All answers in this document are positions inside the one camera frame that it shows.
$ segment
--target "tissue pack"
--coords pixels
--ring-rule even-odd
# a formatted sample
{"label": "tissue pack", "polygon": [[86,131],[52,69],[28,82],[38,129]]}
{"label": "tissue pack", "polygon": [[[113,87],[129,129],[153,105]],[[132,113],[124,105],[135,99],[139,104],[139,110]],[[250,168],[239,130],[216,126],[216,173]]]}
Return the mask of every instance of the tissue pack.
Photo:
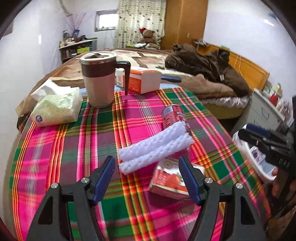
{"label": "tissue pack", "polygon": [[[192,164],[205,174],[205,168]],[[189,194],[179,171],[178,160],[165,158],[157,164],[148,187],[150,192],[174,199],[189,199]]]}
{"label": "tissue pack", "polygon": [[[128,89],[139,94],[159,90],[161,75],[161,72],[157,70],[131,67]],[[122,68],[116,69],[116,84],[125,88],[124,69]]]}
{"label": "tissue pack", "polygon": [[79,87],[69,88],[67,94],[49,94],[36,104],[30,118],[39,127],[75,122],[82,101]]}

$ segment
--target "white sponge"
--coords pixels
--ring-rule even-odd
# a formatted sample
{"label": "white sponge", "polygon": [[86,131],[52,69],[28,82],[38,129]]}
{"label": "white sponge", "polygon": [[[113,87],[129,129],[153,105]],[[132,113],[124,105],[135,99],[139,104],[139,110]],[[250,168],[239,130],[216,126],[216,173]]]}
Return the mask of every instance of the white sponge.
{"label": "white sponge", "polygon": [[127,175],[142,167],[157,162],[164,157],[181,151],[182,149],[190,146],[192,143],[193,138],[188,133],[185,133],[184,135],[179,136],[176,140],[171,140],[168,144],[159,146],[157,149],[151,151],[146,155],[120,163],[119,169],[124,175]]}
{"label": "white sponge", "polygon": [[123,162],[130,161],[137,157],[148,154],[160,146],[168,144],[172,140],[176,140],[179,136],[184,135],[185,133],[186,128],[184,121],[178,121],[150,138],[119,149],[117,152],[118,157]]}

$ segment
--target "drawer handle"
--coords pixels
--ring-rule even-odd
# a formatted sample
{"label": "drawer handle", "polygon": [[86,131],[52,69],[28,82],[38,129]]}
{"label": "drawer handle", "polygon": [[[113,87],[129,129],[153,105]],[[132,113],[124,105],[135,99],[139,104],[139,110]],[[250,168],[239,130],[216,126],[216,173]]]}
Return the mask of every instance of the drawer handle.
{"label": "drawer handle", "polygon": [[265,118],[265,119],[269,119],[269,113],[268,113],[268,116],[266,117],[266,115],[263,113],[263,107],[261,107],[261,112],[262,112],[262,116]]}
{"label": "drawer handle", "polygon": [[254,120],[254,125],[255,125],[255,126],[261,126],[261,125],[259,125],[259,123],[256,122],[255,120]]}

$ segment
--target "orange and white box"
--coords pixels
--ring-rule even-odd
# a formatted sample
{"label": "orange and white box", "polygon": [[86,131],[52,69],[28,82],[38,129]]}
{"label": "orange and white box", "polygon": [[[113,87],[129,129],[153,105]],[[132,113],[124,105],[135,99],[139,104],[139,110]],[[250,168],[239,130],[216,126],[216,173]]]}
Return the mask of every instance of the orange and white box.
{"label": "orange and white box", "polygon": [[[131,67],[128,89],[139,94],[159,90],[161,72],[153,69]],[[124,69],[116,69],[116,84],[125,88]]]}

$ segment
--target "blue gripper pad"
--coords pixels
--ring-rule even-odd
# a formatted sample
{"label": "blue gripper pad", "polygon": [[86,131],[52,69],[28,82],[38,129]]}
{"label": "blue gripper pad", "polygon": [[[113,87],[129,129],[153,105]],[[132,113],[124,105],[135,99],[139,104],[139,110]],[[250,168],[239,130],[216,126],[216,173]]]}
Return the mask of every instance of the blue gripper pad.
{"label": "blue gripper pad", "polygon": [[264,136],[266,138],[270,138],[270,132],[260,126],[255,126],[253,124],[247,124],[246,130],[258,133],[261,136]]}
{"label": "blue gripper pad", "polygon": [[189,193],[190,199],[194,201],[196,205],[200,206],[201,198],[197,181],[194,178],[193,173],[188,166],[188,163],[184,160],[182,156],[179,158],[179,170]]}
{"label": "blue gripper pad", "polygon": [[115,170],[115,159],[111,157],[108,163],[106,164],[99,180],[95,186],[95,193],[93,197],[93,203],[97,205],[100,201],[103,200],[107,187],[111,181],[112,175]]}

